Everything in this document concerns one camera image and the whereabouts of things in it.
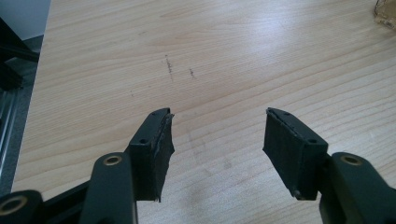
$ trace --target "wooden table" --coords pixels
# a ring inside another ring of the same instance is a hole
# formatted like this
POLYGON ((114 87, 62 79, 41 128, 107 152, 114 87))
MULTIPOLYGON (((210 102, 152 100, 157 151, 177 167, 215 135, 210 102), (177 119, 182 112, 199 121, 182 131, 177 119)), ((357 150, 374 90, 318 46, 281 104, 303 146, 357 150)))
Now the wooden table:
POLYGON ((375 1, 53 0, 13 190, 45 199, 176 114, 163 202, 141 223, 319 223, 262 152, 265 109, 396 186, 396 33, 375 1))

